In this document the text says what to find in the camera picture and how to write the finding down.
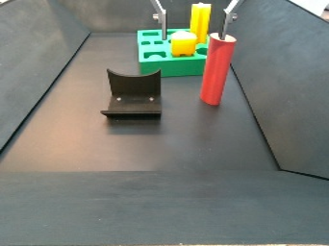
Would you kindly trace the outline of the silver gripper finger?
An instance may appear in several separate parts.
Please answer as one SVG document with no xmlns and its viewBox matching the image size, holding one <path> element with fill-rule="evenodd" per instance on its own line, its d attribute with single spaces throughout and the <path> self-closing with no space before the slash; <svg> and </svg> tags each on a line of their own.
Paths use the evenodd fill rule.
<svg viewBox="0 0 329 246">
<path fill-rule="evenodd" d="M 229 24 L 237 19 L 237 9 L 241 7 L 244 0 L 232 0 L 223 9 L 223 21 L 219 26 L 218 37 L 225 40 Z"/>
<path fill-rule="evenodd" d="M 161 30 L 162 30 L 162 39 L 167 39 L 167 12 L 163 9 L 159 0 L 149 0 L 154 9 L 155 13 L 153 14 L 153 19 L 158 21 L 161 24 Z"/>
</svg>

